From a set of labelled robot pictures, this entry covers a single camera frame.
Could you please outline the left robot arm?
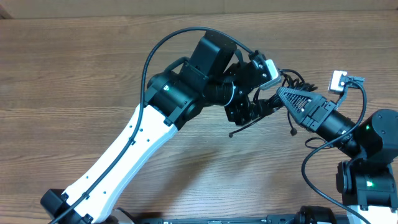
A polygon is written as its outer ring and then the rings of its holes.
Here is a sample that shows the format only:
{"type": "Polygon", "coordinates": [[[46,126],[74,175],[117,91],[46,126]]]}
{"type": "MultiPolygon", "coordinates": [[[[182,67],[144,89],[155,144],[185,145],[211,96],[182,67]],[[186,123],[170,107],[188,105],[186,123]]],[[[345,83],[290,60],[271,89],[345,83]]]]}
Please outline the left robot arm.
{"type": "Polygon", "coordinates": [[[279,83],[275,63],[218,30],[204,28],[192,55],[152,78],[142,78],[140,103],[122,133],[94,165],[66,189],[50,189],[41,199],[53,223],[101,223],[158,148],[207,106],[220,105],[228,119],[244,125],[265,113],[251,102],[254,89],[279,83]]]}

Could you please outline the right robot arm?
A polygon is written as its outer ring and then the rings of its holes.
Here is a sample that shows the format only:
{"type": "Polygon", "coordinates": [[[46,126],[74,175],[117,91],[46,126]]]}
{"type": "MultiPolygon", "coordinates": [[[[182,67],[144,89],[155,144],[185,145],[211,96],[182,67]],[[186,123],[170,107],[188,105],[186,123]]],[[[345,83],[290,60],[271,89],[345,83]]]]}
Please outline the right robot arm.
{"type": "Polygon", "coordinates": [[[277,96],[299,126],[325,140],[302,163],[308,186],[345,209],[350,223],[397,223],[397,186],[391,167],[397,157],[397,112],[382,109],[368,119],[361,113],[353,122],[338,111],[345,91],[338,101],[286,87],[280,87],[277,96]],[[335,147],[349,157],[337,167],[340,202],[315,187],[305,172],[309,159],[327,147],[335,147]]]}

